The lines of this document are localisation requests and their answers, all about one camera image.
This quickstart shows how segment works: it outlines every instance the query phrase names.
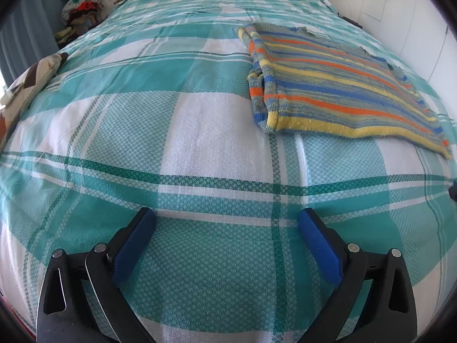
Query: patterned cushion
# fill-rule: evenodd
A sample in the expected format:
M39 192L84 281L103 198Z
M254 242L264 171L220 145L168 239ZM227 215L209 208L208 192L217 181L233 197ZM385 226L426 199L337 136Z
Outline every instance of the patterned cushion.
M57 53L39 60L31 65L8 88L7 93L10 92L12 97L6 101L2 98L2 103L6 103L6 107L1 110L0 114L0 152L13 133L24 110L28 108L35 96L54 77L67 58L67 53Z

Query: bed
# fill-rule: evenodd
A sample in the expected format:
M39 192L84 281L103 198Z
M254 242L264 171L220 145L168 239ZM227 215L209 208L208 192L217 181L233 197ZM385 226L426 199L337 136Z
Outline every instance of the bed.
M454 159L393 137L265 134L235 32L246 21L304 26L400 66ZM366 251L401 250L419 333L439 311L457 279L457 126L327 0L125 0L65 52L0 159L0 289L32 331L52 251L107 241L142 206L158 226L121 290L159 342L298 339L332 291L298 233L304 207Z

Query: pillow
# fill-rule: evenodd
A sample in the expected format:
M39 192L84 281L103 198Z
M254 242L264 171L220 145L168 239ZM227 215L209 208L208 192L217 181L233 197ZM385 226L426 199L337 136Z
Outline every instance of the pillow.
M0 103L5 105L5 108L0 114L0 153L22 113L54 77L67 58L67 53L57 53L39 60L20 75L1 97Z

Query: pile of clothes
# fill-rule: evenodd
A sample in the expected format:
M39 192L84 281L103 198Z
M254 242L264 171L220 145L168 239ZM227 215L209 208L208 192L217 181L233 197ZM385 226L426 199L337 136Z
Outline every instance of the pile of clothes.
M103 19L101 11L106 7L104 0L65 0L60 19L67 27L54 34L59 49L99 25Z

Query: bedspread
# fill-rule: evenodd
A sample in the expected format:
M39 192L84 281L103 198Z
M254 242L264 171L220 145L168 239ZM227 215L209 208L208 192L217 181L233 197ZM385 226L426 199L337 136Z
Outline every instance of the bedspread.
M305 26L402 67L453 160L391 137L265 134L234 31L246 21ZM52 251L106 242L142 206L157 230L121 290L158 342L297 339L332 290L296 227L307 206L346 242L401 250L420 331L439 310L457 278L455 121L326 0L127 0L65 52L0 160L0 288L32 329Z

